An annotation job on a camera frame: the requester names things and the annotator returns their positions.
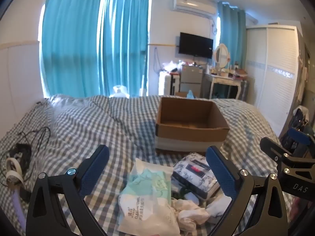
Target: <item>bed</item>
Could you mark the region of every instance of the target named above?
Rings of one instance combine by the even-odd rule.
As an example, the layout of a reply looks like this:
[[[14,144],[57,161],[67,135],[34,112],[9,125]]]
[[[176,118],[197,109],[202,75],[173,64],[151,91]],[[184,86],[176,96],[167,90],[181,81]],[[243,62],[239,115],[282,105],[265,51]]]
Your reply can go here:
[[[19,132],[29,132],[47,126],[51,136],[45,148],[41,146],[36,158],[32,159],[26,176],[30,179],[26,188],[32,189],[37,175],[65,173],[76,168],[84,158],[89,157],[100,144],[110,149],[110,160],[103,171],[92,195],[85,198],[96,220],[109,236],[123,235],[118,228],[118,196],[125,187],[127,177],[135,158],[146,162],[173,166],[182,155],[157,155],[155,153],[155,116],[160,97],[108,98],[94,96],[76,99],[56,95],[34,105],[32,110],[14,126],[0,141],[0,153],[9,150],[20,141]],[[276,173],[276,163],[259,148],[261,138],[267,136],[279,143],[270,125],[256,108],[239,100],[213,99],[226,118],[230,131],[221,147],[223,155],[238,168],[248,170],[252,175],[267,176]],[[284,193],[287,210],[292,196]],[[245,227],[254,206],[252,196],[239,229]],[[70,228],[79,233],[64,197],[60,199]],[[0,206],[21,235],[25,235],[11,203],[11,193],[0,185]],[[27,204],[22,203],[27,212]],[[197,227],[198,236],[206,236],[210,224]]]

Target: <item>teal curtain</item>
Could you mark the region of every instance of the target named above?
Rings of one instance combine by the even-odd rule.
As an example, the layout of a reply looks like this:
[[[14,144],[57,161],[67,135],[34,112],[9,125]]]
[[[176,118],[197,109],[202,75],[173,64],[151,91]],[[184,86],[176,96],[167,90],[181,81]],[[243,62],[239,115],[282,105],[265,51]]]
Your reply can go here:
[[[50,95],[100,93],[97,23],[100,0],[46,0],[41,72]]]
[[[100,92],[124,85],[130,96],[146,89],[149,0],[104,0],[98,68]]]
[[[237,61],[241,68],[245,68],[247,51],[245,11],[219,2],[218,12],[221,20],[220,43],[228,48],[231,54],[231,65]]]

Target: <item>crumpled white cloth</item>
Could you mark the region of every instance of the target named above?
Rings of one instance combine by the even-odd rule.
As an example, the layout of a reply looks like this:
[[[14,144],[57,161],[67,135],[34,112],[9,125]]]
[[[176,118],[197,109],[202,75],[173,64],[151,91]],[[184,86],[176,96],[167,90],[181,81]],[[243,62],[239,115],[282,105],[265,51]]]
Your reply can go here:
[[[209,223],[216,224],[223,216],[223,213],[232,201],[231,197],[224,195],[222,189],[220,189],[216,196],[210,199],[211,203],[206,207],[206,211],[209,214]]]
[[[172,199],[179,228],[184,232],[194,232],[197,224],[205,223],[210,215],[205,208],[200,208],[192,200]]]

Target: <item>metal bolt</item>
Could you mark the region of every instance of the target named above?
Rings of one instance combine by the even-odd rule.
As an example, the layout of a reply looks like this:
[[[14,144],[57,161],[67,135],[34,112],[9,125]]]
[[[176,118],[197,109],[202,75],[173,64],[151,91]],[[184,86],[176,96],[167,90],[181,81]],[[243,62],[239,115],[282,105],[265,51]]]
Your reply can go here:
[[[40,173],[40,174],[38,175],[38,178],[39,178],[39,179],[43,179],[45,176],[46,176],[45,173]]]
[[[71,176],[71,175],[74,175],[74,174],[76,173],[76,169],[69,169],[67,173],[68,173],[68,175],[70,175],[70,176]]]
[[[270,174],[271,179],[276,180],[277,179],[277,175],[276,174]]]
[[[248,171],[247,171],[247,170],[241,170],[241,174],[242,174],[243,176],[247,176],[247,175],[248,175]]]

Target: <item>tv screen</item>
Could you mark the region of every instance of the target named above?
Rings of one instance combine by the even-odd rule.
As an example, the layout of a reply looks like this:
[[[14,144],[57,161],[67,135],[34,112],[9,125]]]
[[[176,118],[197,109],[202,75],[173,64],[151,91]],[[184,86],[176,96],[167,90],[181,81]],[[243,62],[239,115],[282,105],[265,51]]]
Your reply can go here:
[[[213,40],[198,35],[181,33],[179,39],[180,54],[212,58]]]

